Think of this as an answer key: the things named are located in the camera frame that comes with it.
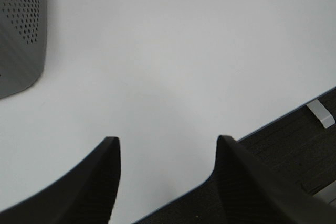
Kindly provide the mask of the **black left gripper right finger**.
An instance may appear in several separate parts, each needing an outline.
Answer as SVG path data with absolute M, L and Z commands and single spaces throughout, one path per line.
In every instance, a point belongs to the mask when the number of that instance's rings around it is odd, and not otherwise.
M 217 139 L 213 175 L 225 223 L 335 223 L 335 208 L 287 182 L 231 136 Z

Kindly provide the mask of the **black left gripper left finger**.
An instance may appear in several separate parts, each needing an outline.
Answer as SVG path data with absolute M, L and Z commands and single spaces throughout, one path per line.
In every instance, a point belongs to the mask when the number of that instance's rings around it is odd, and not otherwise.
M 120 181 L 120 142 L 106 137 L 78 165 L 1 211 L 1 223 L 108 223 Z

